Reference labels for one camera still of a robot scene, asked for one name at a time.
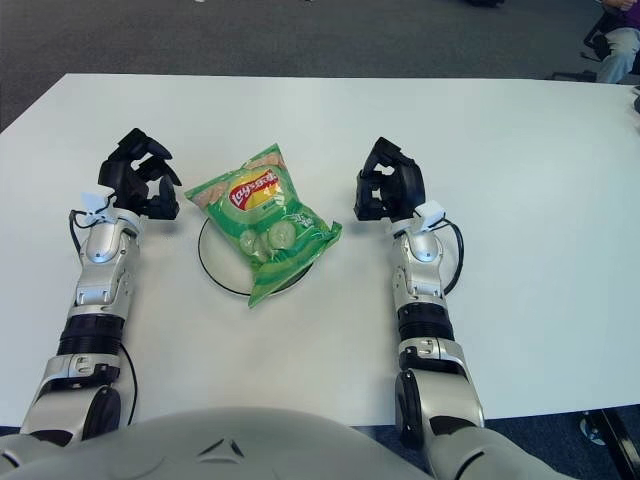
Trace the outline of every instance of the lay's chips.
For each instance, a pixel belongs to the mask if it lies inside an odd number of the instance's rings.
[[[250,262],[249,307],[310,266],[342,231],[300,202],[277,144],[185,195]]]

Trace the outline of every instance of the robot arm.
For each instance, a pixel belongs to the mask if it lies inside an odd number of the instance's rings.
[[[383,175],[377,165],[394,171]],[[384,138],[358,175],[354,210],[359,220],[389,217],[392,222],[401,370],[396,427],[403,445],[421,450],[437,479],[567,478],[483,428],[482,405],[454,338],[440,278],[443,250],[434,228],[445,211],[437,202],[425,202],[420,168]]]
[[[131,163],[152,156],[134,170]],[[119,143],[100,170],[97,193],[83,194],[85,212],[72,211],[71,233],[82,273],[67,314],[56,356],[45,373],[20,433],[67,445],[118,428],[120,340],[133,295],[142,236],[141,216],[174,219],[173,184],[180,185],[164,161],[169,152],[138,129]],[[160,194],[147,199],[150,180]],[[85,215],[85,225],[77,222]],[[80,246],[73,226],[89,228]]]

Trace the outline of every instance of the white table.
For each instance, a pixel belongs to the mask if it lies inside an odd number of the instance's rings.
[[[179,194],[177,222],[148,222],[125,328],[138,420],[262,405],[393,423],[391,240],[352,211],[380,135],[464,233],[449,310],[487,417],[640,402],[633,99],[524,80],[65,76],[0,135],[0,424],[21,423],[64,326],[79,274],[68,210],[132,127],[170,149],[187,187],[277,141],[303,201],[344,226],[299,285],[250,311],[200,267],[194,205]]]

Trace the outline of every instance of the black cable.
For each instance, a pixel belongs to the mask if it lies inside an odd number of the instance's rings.
[[[129,361],[129,368],[131,368],[131,376],[133,377],[133,403],[131,404],[131,413],[129,414],[129,421],[127,421],[127,425],[131,425],[133,421],[133,414],[136,411],[136,402],[138,401],[138,377],[136,375],[136,369],[133,366],[133,360],[131,360],[131,356],[127,349],[124,347],[122,343],[120,343],[120,348],[124,352],[127,360]]]
[[[71,233],[71,240],[73,240],[73,246],[78,253],[78,258],[80,258],[80,242],[78,241],[78,236],[76,235],[76,231],[73,228],[73,224],[75,222],[76,213],[75,210],[71,210],[69,212],[69,233]]]
[[[458,242],[458,265],[456,266],[456,271],[453,273],[453,278],[449,282],[449,285],[444,288],[444,294],[448,295],[449,292],[455,288],[458,283],[458,279],[460,278],[460,274],[462,273],[462,264],[464,263],[464,239],[462,238],[460,228],[455,223],[450,222],[446,218],[443,218],[442,221],[446,223],[445,226],[449,226],[453,229],[453,232],[456,235],[456,241]]]
[[[113,197],[115,197],[115,193],[112,193],[111,195],[109,195],[107,197],[107,204],[104,207],[96,210],[94,213],[100,213],[103,210],[106,210],[107,208],[109,208],[109,205],[111,204],[111,199]],[[78,223],[78,215],[85,215],[86,216],[87,212],[83,212],[82,210],[71,210],[69,212],[69,233],[71,233],[71,240],[73,241],[73,246],[75,247],[76,252],[78,253],[78,258],[79,258],[80,257],[81,246],[80,246],[80,242],[78,241],[78,236],[76,235],[76,231],[73,228],[74,225],[76,227],[78,227],[79,229],[84,230],[86,228],[91,228],[91,227],[97,225],[100,221],[99,220],[95,220],[95,221],[91,222],[89,225],[80,225]]]

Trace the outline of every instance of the gray carpet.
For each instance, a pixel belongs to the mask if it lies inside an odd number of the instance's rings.
[[[522,77],[593,67],[590,0],[0,0],[0,129],[67,72]]]

